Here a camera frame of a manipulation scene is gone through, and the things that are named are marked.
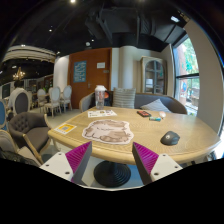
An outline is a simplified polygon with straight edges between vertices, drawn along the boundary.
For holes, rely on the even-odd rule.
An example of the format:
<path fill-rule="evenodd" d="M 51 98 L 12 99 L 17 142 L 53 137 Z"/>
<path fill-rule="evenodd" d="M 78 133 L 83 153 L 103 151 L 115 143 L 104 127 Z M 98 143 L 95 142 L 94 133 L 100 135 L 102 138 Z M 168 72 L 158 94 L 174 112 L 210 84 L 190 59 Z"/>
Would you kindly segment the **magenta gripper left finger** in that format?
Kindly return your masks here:
<path fill-rule="evenodd" d="M 78 185 L 83 185 L 83 174 L 92 153 L 92 142 L 80 145 L 67 153 L 58 152 L 41 169 Z"/>

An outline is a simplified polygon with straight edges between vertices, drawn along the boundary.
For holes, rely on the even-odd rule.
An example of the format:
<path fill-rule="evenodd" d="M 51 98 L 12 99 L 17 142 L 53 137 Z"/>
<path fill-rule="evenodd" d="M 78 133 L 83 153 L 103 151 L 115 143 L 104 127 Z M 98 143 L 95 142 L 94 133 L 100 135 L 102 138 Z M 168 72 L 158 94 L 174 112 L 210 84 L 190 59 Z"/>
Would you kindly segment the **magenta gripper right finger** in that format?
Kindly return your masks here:
<path fill-rule="evenodd" d="M 182 167 L 167 154 L 158 155 L 136 142 L 133 143 L 132 154 L 144 185 L 182 169 Z"/>

